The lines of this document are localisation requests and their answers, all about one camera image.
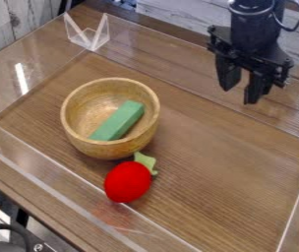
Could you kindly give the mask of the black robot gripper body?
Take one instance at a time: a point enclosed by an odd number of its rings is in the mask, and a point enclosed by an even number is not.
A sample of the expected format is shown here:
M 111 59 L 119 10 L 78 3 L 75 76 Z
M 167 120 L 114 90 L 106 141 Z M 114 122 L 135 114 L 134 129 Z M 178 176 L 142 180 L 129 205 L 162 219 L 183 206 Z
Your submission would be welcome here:
M 266 68 L 273 84 L 284 87 L 293 59 L 278 45 L 281 31 L 294 32 L 284 20 L 285 2 L 296 0 L 230 0 L 232 26 L 210 26 L 207 49 L 234 60 L 250 73 Z

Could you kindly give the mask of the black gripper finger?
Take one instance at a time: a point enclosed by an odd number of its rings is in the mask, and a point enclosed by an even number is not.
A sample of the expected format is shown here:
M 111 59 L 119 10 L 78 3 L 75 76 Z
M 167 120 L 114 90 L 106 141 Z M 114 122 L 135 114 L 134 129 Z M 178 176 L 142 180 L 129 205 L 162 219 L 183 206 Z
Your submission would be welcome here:
M 256 104 L 273 86 L 273 74 L 266 68 L 250 73 L 249 85 L 245 88 L 245 104 Z
M 242 80 L 242 68 L 233 59 L 222 55 L 215 56 L 215 68 L 220 86 L 225 92 L 229 92 Z

